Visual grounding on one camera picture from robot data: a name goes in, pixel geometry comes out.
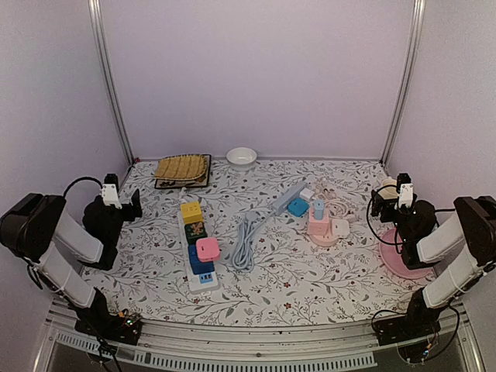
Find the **white plug adapter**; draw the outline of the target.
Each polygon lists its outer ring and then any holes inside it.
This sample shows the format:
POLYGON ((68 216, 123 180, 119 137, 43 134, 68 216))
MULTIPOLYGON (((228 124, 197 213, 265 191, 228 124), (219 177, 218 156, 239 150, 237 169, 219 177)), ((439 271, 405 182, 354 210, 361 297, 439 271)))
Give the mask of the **white plug adapter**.
POLYGON ((330 233, 334 238, 344 239, 350 234, 350 224, 345 219, 331 219, 330 233))

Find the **small light blue plug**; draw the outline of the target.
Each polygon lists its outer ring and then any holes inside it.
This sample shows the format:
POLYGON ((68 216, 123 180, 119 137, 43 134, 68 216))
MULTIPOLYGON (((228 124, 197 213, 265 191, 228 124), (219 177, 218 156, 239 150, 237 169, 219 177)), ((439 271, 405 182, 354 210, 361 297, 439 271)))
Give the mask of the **small light blue plug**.
POLYGON ((325 202, 322 199, 316 199, 313 201, 313 216, 314 220, 323 220, 325 211, 325 202))

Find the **pink round socket base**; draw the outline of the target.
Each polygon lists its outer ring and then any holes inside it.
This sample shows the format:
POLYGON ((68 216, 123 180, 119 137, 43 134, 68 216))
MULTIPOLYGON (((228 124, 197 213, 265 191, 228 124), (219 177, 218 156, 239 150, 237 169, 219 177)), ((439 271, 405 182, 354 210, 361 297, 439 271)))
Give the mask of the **pink round socket base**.
POLYGON ((339 238, 332 234, 331 225, 328 225, 323 235, 309 235, 309 239, 317 246, 330 248, 335 246, 339 238))

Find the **pink cube socket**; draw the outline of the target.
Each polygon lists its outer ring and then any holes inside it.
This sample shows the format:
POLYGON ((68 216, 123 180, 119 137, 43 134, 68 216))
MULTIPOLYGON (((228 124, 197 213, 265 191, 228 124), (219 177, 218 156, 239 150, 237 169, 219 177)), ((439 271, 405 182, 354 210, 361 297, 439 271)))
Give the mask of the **pink cube socket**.
POLYGON ((329 214, 327 211, 323 212, 322 219, 316 219, 315 213, 311 210, 308 214, 307 234, 324 236, 329 230, 329 214))

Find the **cyan square plug adapter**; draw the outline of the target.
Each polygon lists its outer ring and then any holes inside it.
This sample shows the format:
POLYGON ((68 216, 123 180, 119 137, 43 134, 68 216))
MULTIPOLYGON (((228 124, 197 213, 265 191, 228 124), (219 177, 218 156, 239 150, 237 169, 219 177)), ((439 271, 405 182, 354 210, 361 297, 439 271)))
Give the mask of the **cyan square plug adapter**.
POLYGON ((296 198, 287 206, 288 211, 296 216, 302 217, 309 209, 309 204, 302 198, 296 198))

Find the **light blue power strip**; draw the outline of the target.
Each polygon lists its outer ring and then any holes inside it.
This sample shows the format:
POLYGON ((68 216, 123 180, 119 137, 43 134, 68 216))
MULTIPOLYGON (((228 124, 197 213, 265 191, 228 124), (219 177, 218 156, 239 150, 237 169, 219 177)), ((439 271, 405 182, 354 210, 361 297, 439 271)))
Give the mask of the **light blue power strip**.
POLYGON ((279 216, 292 201, 299 197, 301 191, 307 187, 308 183, 305 181, 300 181, 291 186, 270 205, 268 215, 264 218, 253 210, 245 214, 243 221, 239 224, 238 242, 231 254, 231 264, 235 270, 249 273, 254 269, 252 242, 257 230, 269 218, 279 216))

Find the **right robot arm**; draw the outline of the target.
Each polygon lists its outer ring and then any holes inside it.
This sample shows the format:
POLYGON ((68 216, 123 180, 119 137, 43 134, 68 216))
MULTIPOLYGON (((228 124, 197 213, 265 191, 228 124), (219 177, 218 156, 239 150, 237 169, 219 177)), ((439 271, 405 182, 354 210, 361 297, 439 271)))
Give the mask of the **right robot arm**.
POLYGON ((378 321, 373 328, 379 335, 404 334, 416 338, 437 330, 439 314, 458 295, 495 268, 495 200, 491 196, 458 197, 451 216, 439 223, 431 203, 403 197, 385 199, 372 191, 367 216, 394 224, 403 264, 409 270, 433 267, 459 246, 460 252, 430 284, 411 297, 404 315, 378 321))

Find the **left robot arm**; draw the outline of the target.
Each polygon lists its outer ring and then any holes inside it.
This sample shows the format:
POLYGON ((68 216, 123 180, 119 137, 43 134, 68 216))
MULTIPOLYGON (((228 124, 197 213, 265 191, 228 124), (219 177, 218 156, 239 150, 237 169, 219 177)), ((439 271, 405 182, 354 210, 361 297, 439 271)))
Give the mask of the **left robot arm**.
POLYGON ((1 217, 1 244, 65 297, 98 336, 137 333, 139 316, 127 311, 111 314, 105 296, 82 279, 57 244, 65 245, 86 266, 112 269, 123 224, 141 215, 139 196, 121 205, 99 195, 84 209, 81 222, 72 218, 66 204, 63 195, 27 194, 1 217))

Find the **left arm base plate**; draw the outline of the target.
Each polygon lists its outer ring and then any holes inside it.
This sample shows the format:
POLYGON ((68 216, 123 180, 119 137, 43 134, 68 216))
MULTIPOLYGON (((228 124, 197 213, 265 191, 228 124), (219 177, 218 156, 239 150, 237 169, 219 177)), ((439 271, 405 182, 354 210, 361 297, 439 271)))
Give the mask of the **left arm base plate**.
POLYGON ((76 311, 78 320, 75 330, 90 336, 136 346, 141 336, 143 327, 142 317, 128 309, 120 311, 116 315, 97 315, 89 308, 76 311))

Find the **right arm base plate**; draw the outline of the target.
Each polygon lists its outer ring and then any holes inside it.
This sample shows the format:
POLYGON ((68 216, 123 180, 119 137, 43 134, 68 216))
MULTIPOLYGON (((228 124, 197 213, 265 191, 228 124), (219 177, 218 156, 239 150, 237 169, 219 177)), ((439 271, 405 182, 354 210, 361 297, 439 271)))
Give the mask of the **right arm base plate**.
POLYGON ((376 312, 370 321, 370 325, 380 346, 434 335, 441 329, 439 321, 410 322, 406 314, 391 310, 379 310, 376 312))

